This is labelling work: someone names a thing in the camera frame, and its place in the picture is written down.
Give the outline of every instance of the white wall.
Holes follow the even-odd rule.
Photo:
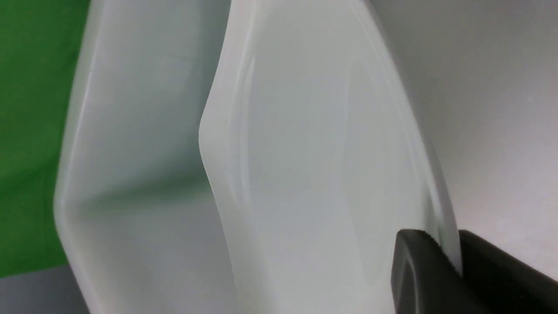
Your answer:
[[[558,279],[558,1],[371,1],[459,227]]]

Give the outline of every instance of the green fabric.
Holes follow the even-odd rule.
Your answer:
[[[52,200],[88,0],[0,0],[0,278],[66,263]]]

